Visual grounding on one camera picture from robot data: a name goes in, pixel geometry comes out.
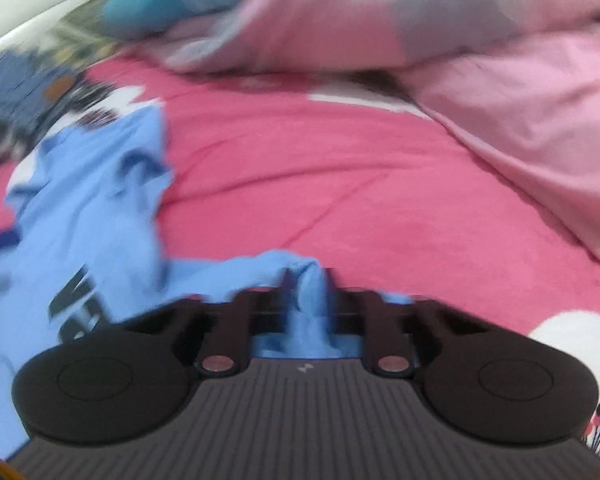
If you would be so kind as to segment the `light blue t-shirt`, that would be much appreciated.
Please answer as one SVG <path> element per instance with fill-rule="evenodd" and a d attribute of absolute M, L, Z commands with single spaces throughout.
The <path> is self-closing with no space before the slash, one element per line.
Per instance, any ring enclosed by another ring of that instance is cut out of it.
<path fill-rule="evenodd" d="M 18 240 L 0 250 L 0 458 L 27 439 L 12 404 L 12 382 L 25 362 L 189 295 L 224 302 L 290 272 L 288 332 L 259 337 L 257 355 L 361 354 L 360 338 L 328 331 L 326 271 L 316 260 L 281 250 L 224 261 L 163 253 L 155 218 L 172 181 L 164 128 L 156 106 L 98 128 L 76 122 L 35 149 L 29 177 L 7 194 Z"/>

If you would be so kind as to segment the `pile of jeans and plaid clothes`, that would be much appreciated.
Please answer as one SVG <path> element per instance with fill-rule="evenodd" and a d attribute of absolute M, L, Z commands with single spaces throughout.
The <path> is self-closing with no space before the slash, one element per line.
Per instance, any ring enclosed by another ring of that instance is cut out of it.
<path fill-rule="evenodd" d="M 35 50 L 0 52 L 0 166 L 31 153 L 52 125 L 114 91 L 84 70 Z"/>

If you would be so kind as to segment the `pink floral bed blanket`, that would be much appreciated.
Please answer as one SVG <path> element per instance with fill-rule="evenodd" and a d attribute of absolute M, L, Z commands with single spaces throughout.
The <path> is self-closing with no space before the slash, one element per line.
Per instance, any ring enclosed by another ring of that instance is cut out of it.
<path fill-rule="evenodd" d="M 413 105 L 348 80 L 193 80 L 129 60 L 92 76 L 114 92 L 47 137 L 159 107 L 167 257 L 312 258 L 347 286 L 438 298 L 552 344 L 600 385 L 600 264 Z M 0 230 L 16 229 L 6 197 L 32 153 L 0 169 Z M 586 440 L 600 454 L 600 405 Z"/>

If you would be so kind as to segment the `pink grey quilt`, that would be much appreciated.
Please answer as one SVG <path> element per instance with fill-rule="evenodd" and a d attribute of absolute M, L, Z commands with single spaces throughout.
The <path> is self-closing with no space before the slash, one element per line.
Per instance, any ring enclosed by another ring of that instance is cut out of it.
<path fill-rule="evenodd" d="M 600 259 L 600 0 L 242 0 L 143 41 L 180 73 L 388 70 Z"/>

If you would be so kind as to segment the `green patterned pillow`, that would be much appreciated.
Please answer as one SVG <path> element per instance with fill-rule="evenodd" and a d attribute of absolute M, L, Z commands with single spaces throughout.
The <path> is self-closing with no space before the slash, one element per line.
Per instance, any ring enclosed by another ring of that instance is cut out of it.
<path fill-rule="evenodd" d="M 108 0 L 90 0 L 61 18 L 38 44 L 58 63 L 87 67 L 111 58 L 118 42 L 102 28 L 102 9 Z"/>

